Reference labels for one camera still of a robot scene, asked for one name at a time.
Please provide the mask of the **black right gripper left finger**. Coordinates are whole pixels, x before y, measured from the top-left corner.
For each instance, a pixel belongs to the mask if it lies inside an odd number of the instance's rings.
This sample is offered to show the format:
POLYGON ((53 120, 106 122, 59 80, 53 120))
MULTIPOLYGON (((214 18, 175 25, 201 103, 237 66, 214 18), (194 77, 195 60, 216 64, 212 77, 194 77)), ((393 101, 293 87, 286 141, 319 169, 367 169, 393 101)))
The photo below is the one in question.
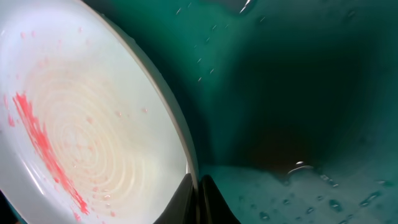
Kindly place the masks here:
POLYGON ((191 174, 186 174, 154 224, 196 224, 196 198, 191 174))

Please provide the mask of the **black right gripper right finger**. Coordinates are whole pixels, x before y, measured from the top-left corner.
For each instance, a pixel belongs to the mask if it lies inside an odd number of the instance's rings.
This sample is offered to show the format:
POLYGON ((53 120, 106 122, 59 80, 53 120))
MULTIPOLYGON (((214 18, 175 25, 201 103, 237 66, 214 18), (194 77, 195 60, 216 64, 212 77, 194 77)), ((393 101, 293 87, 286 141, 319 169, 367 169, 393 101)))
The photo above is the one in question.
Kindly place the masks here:
POLYGON ((202 177, 198 193, 201 224, 241 224, 210 175, 202 177))

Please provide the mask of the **white plate with red stain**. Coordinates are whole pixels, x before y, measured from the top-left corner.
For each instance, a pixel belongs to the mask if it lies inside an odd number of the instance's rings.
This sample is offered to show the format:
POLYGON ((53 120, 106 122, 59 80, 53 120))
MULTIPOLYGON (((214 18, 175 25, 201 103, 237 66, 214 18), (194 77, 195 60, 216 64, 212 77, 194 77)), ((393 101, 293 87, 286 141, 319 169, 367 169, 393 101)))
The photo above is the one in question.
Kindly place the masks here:
POLYGON ((135 41, 82 1, 1 2, 1 192, 27 223, 161 223, 187 125, 135 41))

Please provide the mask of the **teal plastic tray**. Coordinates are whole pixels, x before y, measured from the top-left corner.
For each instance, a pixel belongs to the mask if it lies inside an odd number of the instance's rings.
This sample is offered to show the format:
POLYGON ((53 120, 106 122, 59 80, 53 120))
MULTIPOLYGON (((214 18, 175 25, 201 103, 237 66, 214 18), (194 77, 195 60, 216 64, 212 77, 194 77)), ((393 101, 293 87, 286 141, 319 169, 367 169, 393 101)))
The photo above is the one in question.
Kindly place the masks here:
POLYGON ((397 222, 396 1, 82 1, 132 38, 240 223, 397 222))

